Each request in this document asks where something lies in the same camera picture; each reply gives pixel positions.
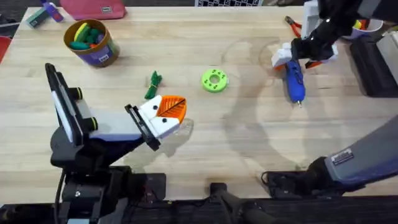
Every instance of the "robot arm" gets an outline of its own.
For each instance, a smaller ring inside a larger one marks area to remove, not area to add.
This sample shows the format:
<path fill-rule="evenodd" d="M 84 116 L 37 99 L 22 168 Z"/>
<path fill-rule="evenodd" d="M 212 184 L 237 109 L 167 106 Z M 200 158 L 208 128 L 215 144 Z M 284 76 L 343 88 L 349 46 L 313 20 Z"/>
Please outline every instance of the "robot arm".
<path fill-rule="evenodd" d="M 296 38 L 278 53 L 290 59 L 322 61 L 333 55 L 332 45 L 350 35 L 356 19 L 398 22 L 395 0 L 318 0 L 323 22 L 307 38 Z M 273 66 L 284 61 L 274 56 Z M 398 116 L 350 147 L 312 162 L 306 171 L 265 172 L 262 180 L 274 198 L 333 197 L 398 175 Z"/>
<path fill-rule="evenodd" d="M 290 54 L 279 50 L 272 58 L 272 66 L 279 67 L 293 59 L 308 58 L 310 62 L 324 62 L 334 56 L 333 44 L 342 35 L 350 35 L 355 21 L 363 18 L 398 22 L 395 0 L 318 0 L 319 18 L 322 22 L 308 37 L 295 38 L 290 43 Z"/>
<path fill-rule="evenodd" d="M 80 88 L 69 88 L 53 65 L 45 69 L 60 123 L 51 140 L 51 163 L 69 172 L 94 172 L 144 142 L 158 150 L 159 139 L 180 126 L 187 110 L 180 96 L 156 96 L 126 111 L 89 108 Z"/>

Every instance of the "wooden table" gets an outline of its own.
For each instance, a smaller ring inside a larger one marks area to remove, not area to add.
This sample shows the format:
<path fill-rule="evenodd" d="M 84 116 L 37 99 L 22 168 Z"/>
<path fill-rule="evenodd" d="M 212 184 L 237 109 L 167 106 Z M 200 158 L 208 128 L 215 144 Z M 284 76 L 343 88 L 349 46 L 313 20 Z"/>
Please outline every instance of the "wooden table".
<path fill-rule="evenodd" d="M 29 8 L 24 17 L 37 8 Z M 120 58 L 91 68 L 63 44 L 73 23 L 48 20 L 37 30 L 24 23 L 0 65 L 0 202 L 52 202 L 60 169 L 50 165 L 50 137 L 57 119 L 45 75 L 50 62 L 70 86 L 80 86 L 92 107 L 124 110 L 140 105 L 154 70 L 161 95 L 187 98 L 179 132 L 153 152 L 141 146 L 117 164 L 137 172 L 167 174 L 167 198 L 203 198 L 210 182 L 226 182 L 240 197 L 268 197 L 265 170 L 306 169 L 319 156 L 339 151 L 398 113 L 398 100 L 364 96 L 347 46 L 338 60 L 305 71 L 307 98 L 292 106 L 271 55 L 294 35 L 284 16 L 300 21 L 301 7 L 135 7 L 105 21 Z M 201 75 L 220 68 L 229 86 L 202 89 Z M 351 195 L 398 194 L 398 179 Z"/>

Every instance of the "pink pencil case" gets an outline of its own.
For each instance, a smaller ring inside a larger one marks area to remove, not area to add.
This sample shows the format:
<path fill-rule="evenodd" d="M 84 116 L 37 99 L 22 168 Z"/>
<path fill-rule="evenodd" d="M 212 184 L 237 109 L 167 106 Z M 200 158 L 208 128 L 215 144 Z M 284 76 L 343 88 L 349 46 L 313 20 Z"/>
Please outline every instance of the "pink pencil case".
<path fill-rule="evenodd" d="M 126 15 L 121 0 L 60 0 L 60 4 L 75 20 L 120 19 Z"/>

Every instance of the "green gear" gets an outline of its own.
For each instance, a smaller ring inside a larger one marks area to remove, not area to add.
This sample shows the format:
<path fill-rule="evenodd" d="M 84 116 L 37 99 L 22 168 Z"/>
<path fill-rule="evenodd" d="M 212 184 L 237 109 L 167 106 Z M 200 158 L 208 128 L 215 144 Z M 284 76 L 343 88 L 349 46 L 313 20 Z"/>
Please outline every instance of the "green gear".
<path fill-rule="evenodd" d="M 218 82 L 213 83 L 211 79 L 216 79 Z M 219 93 L 228 85 L 228 77 L 220 69 L 209 69 L 201 77 L 201 84 L 205 90 Z"/>

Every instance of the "black cable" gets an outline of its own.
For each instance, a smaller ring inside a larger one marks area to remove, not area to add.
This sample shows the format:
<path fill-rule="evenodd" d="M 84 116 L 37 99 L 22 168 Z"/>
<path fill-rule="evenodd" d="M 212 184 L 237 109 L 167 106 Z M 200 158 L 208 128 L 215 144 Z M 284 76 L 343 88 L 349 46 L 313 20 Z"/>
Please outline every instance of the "black cable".
<path fill-rule="evenodd" d="M 63 184 L 63 180 L 65 180 L 65 170 L 62 169 L 60 182 L 58 183 L 57 193 L 55 194 L 55 202 L 54 202 L 54 223 L 58 224 L 58 209 L 60 203 L 60 196 L 61 196 L 61 188 Z"/>

